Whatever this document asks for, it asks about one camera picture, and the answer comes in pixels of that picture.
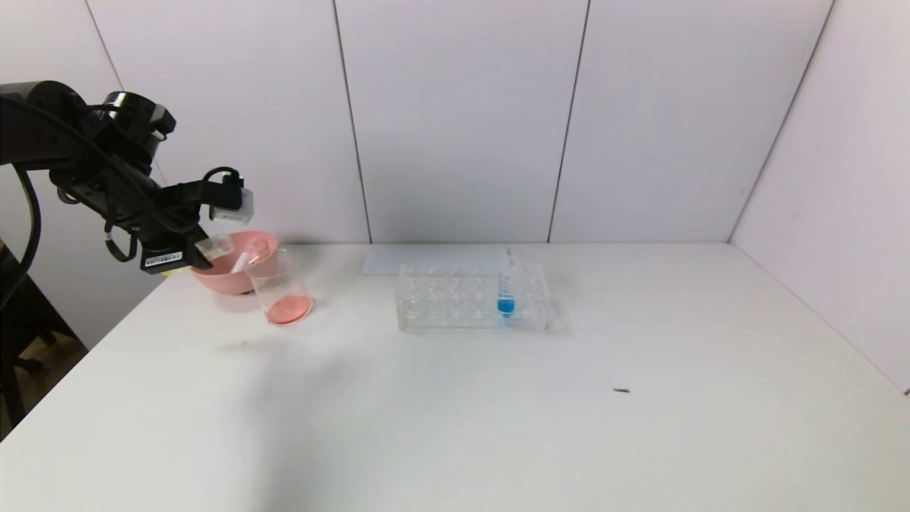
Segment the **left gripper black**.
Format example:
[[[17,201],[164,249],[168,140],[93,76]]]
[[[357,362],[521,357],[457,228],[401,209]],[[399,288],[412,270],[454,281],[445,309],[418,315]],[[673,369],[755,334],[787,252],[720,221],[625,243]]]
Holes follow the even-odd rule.
[[[201,226],[188,233],[175,233],[159,225],[149,225],[139,231],[141,243],[140,268],[149,274],[161,274],[186,267],[208,270],[212,262],[196,247],[208,239]]]

